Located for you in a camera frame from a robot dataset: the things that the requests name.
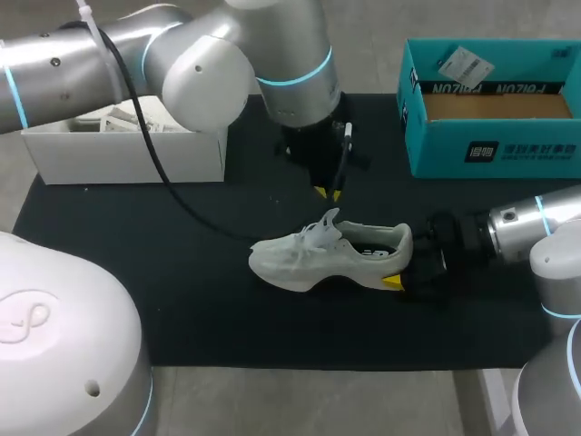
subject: blue led ring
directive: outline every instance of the blue led ring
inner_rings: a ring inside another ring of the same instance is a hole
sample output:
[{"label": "blue led ring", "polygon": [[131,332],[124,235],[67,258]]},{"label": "blue led ring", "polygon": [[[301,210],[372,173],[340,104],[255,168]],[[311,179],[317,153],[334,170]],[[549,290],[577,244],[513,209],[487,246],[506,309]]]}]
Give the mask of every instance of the blue led ring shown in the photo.
[{"label": "blue led ring", "polygon": [[564,315],[562,313],[555,313],[552,311],[549,311],[544,304],[541,304],[541,306],[543,307],[543,310],[548,313],[551,316],[554,316],[555,318],[561,318],[562,320],[579,320],[581,319],[581,315]]},{"label": "blue led ring", "polygon": [[[4,48],[4,41],[0,40],[0,51]],[[28,120],[26,119],[25,107],[22,105],[22,100],[20,99],[20,94],[18,93],[18,87],[16,86],[15,77],[12,75],[12,71],[8,65],[2,62],[2,56],[0,55],[0,66],[4,69],[6,75],[6,81],[8,82],[8,88],[10,89],[10,94],[12,94],[12,99],[15,101],[16,111],[18,112],[18,117],[20,118],[20,124],[23,129],[28,128]]]},{"label": "blue led ring", "polygon": [[305,74],[303,77],[299,77],[298,79],[284,80],[284,81],[272,81],[272,80],[266,80],[266,79],[261,79],[260,77],[257,77],[256,80],[258,80],[262,84],[269,84],[270,86],[290,86],[292,84],[300,84],[302,82],[306,82],[307,80],[311,79],[312,77],[314,77],[315,75],[320,73],[320,71],[323,68],[325,68],[325,66],[329,63],[332,54],[333,54],[333,47],[331,47],[329,49],[329,54],[327,54],[327,57],[325,58],[325,60],[322,62],[321,65],[319,65],[317,68],[312,70],[310,73]]},{"label": "blue led ring", "polygon": [[545,208],[543,207],[543,197],[537,195],[535,197],[537,200],[538,211],[541,212],[541,217],[543,218],[543,225],[545,225],[545,232],[547,232],[547,236],[551,235],[551,229],[548,226],[547,216],[545,215]]},{"label": "blue led ring", "polygon": [[581,399],[581,383],[579,383],[579,378],[577,377],[577,372],[575,370],[575,363],[573,362],[573,335],[575,334],[575,329],[577,328],[579,321],[575,323],[571,329],[571,332],[569,332],[569,337],[566,340],[566,363],[569,367],[569,374],[571,375],[573,386],[575,386],[577,395],[579,396],[579,399]]},{"label": "blue led ring", "polygon": [[153,399],[153,374],[152,374],[152,385],[149,389],[149,398],[147,399],[147,405],[145,406],[145,410],[143,411],[143,415],[142,418],[139,420],[139,423],[137,424],[137,427],[135,427],[135,430],[133,431],[133,433],[131,433],[131,436],[137,436],[139,434],[139,431],[142,429],[143,423],[145,422],[145,418],[147,418],[147,414],[149,413],[149,409],[152,406],[152,399]]}]

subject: black cable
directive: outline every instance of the black cable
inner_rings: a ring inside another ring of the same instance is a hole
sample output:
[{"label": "black cable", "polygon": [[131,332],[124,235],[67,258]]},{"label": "black cable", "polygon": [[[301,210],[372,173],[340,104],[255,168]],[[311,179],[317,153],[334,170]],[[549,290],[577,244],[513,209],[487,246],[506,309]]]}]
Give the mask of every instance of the black cable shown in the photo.
[{"label": "black cable", "polygon": [[[71,23],[66,23],[65,25],[62,25],[59,28],[60,29],[82,28],[82,29],[89,31],[89,26],[84,21],[73,21]],[[153,147],[152,137],[149,134],[149,130],[147,128],[147,123],[145,122],[145,117],[143,116],[143,110],[142,110],[141,104],[139,103],[139,95],[137,94],[137,91],[135,90],[135,85],[133,84],[133,79],[131,77],[131,73],[129,72],[129,69],[127,68],[127,64],[123,60],[123,57],[119,53],[117,46],[111,40],[109,35],[105,31],[103,31],[101,28],[99,28],[99,33],[101,34],[101,37],[103,38],[103,42],[104,42],[105,46],[109,49],[109,51],[111,51],[111,53],[113,54],[113,57],[115,58],[115,61],[119,65],[119,69],[121,70],[123,80],[125,81],[125,85],[127,86],[127,90],[129,91],[129,95],[131,96],[131,99],[133,101],[133,105],[135,106],[135,113],[137,115],[137,120],[138,120],[139,126],[142,130],[145,145],[147,146],[147,150],[149,152],[149,155],[152,158],[153,165],[155,166],[157,173],[159,174],[160,178],[162,179],[163,184],[165,185],[165,187],[167,188],[169,193],[172,195],[173,199],[183,208],[183,210],[185,212],[187,212],[198,223],[204,225],[205,227],[213,230],[216,233],[223,234],[224,236],[227,236],[227,237],[235,239],[235,240],[254,243],[257,241],[264,240],[264,239],[276,239],[276,238],[279,238],[282,236],[286,236],[289,233],[292,233],[292,232],[287,232],[287,233],[282,234],[282,235],[269,236],[269,237],[250,236],[250,235],[246,235],[246,234],[235,233],[235,232],[232,232],[228,229],[224,229],[224,228],[220,227],[219,225],[212,223],[210,220],[208,220],[207,218],[201,216],[199,213],[194,211],[191,208],[191,206],[183,200],[183,198],[180,196],[180,194],[173,187],[173,184],[170,181],[170,179],[168,178],[167,174],[165,173],[165,170],[163,170],[162,163],[160,162],[160,159],[157,155],[157,152],[155,151],[155,147]],[[339,187],[341,177],[342,177],[343,172],[345,170],[345,165],[347,162],[347,155],[349,154],[349,148],[350,148],[350,143],[349,143],[349,141],[346,141],[344,144],[343,154],[341,156],[340,166],[338,168],[338,171],[335,175],[335,179],[333,181],[333,187],[331,188],[331,191],[329,192],[329,195],[327,197],[327,202],[325,202],[326,205],[325,205],[324,212],[327,211],[327,208],[329,207],[329,205],[332,206],[334,203],[333,202],[334,193],[337,191],[337,189]],[[312,220],[308,220],[307,222],[302,223],[301,225],[295,227],[295,229],[301,228],[304,225],[307,225],[311,222],[312,222]]]}]

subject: teal cardboard box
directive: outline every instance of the teal cardboard box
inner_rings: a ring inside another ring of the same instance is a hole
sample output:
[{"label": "teal cardboard box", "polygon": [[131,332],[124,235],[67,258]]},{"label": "teal cardboard box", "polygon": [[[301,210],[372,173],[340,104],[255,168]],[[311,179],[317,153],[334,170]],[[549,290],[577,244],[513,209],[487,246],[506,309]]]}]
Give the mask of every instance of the teal cardboard box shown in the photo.
[{"label": "teal cardboard box", "polygon": [[[581,178],[580,48],[557,40],[408,40],[398,106],[411,172]],[[458,49],[494,65],[478,85],[440,72]]]}]

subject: label sticker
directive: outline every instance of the label sticker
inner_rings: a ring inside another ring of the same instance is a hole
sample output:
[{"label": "label sticker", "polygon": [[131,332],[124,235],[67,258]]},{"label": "label sticker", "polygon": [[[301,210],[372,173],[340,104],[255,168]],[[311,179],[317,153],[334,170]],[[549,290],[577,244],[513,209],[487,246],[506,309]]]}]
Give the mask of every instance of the label sticker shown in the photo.
[{"label": "label sticker", "polygon": [[494,65],[466,48],[458,47],[438,71],[466,88],[474,89],[494,71]]},{"label": "label sticker", "polygon": [[418,85],[418,75],[416,74],[416,69],[411,68],[411,73],[409,73],[409,81],[411,82],[411,93],[416,93],[416,86]]},{"label": "label sticker", "polygon": [[401,107],[401,132],[405,134],[406,130],[408,129],[408,106],[406,105],[406,101],[403,101],[403,106]]}]

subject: black logo label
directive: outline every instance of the black logo label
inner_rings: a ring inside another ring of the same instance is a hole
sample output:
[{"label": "black logo label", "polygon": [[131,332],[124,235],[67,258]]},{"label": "black logo label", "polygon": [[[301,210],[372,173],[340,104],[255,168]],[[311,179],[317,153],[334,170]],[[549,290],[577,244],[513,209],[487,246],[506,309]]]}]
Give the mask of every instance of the black logo label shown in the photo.
[{"label": "black logo label", "polygon": [[498,141],[472,141],[468,147],[464,162],[470,164],[489,164],[494,161]]},{"label": "black logo label", "polygon": [[408,128],[408,106],[406,101],[403,101],[403,106],[401,107],[401,132],[405,133]]},{"label": "black logo label", "polygon": [[409,81],[411,82],[411,93],[416,93],[416,86],[418,85],[418,75],[416,69],[412,66],[411,73],[409,73]]}]

